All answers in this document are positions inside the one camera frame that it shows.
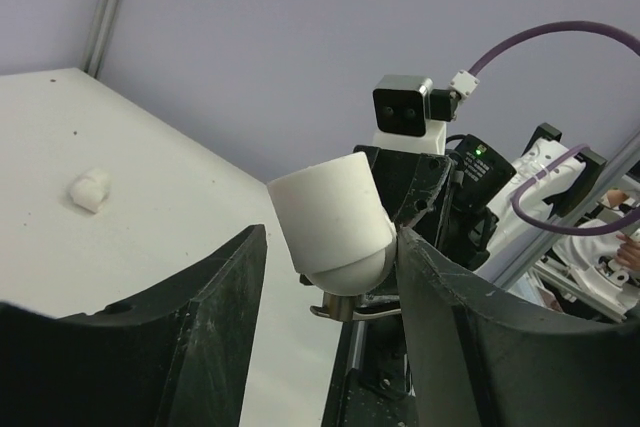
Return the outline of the white pipe elbow fitting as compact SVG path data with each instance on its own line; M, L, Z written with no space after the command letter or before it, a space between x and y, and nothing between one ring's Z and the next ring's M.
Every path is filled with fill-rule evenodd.
M368 158L355 152L267 184L295 271L321 290L357 296L378 286L396 252Z

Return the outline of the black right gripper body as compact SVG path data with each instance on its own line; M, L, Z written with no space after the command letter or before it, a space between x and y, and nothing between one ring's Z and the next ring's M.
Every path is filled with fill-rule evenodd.
M366 145L353 151L366 155L381 203L396 227L412 228L439 247L449 224L454 161Z

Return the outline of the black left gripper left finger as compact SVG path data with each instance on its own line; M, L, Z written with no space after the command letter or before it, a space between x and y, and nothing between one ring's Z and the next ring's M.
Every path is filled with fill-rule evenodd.
M1 307L5 426L236 426L267 257L250 225L92 314Z

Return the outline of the far white pipe elbow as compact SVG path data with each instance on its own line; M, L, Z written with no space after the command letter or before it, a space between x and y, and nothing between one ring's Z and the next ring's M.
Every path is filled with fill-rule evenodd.
M80 174L69 186L70 201L84 211L97 214L110 197L112 177L101 168L91 168Z

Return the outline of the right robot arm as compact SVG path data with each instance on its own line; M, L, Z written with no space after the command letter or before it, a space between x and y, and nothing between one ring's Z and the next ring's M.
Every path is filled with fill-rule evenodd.
M574 210L606 159L588 147L567 157L561 132L543 123L521 157L509 162L474 135L442 155L362 146L383 207L445 257L476 270L529 229L511 198L526 181L520 209L546 222Z

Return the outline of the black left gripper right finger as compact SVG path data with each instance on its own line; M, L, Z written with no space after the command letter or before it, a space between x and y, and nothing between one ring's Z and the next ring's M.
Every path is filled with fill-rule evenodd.
M514 296L410 229L397 282L422 426L635 426L639 325Z

